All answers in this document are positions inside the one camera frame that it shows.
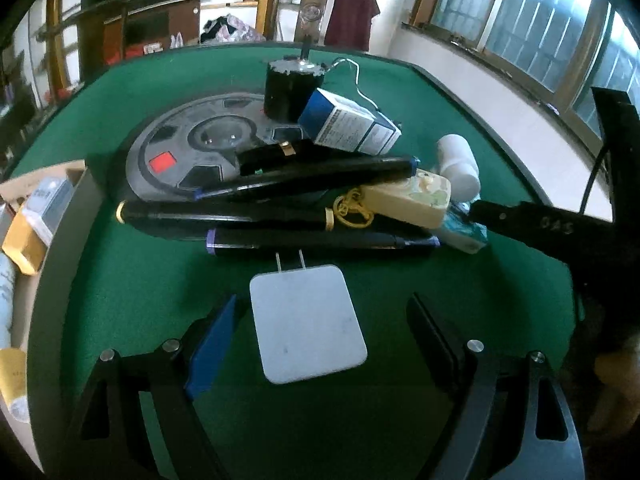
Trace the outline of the person right hand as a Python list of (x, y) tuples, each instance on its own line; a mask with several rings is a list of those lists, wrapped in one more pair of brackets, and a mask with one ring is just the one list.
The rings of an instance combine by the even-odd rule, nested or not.
[(604, 390), (588, 429), (624, 434), (639, 418), (639, 336), (630, 338), (623, 351), (599, 356), (594, 371)]

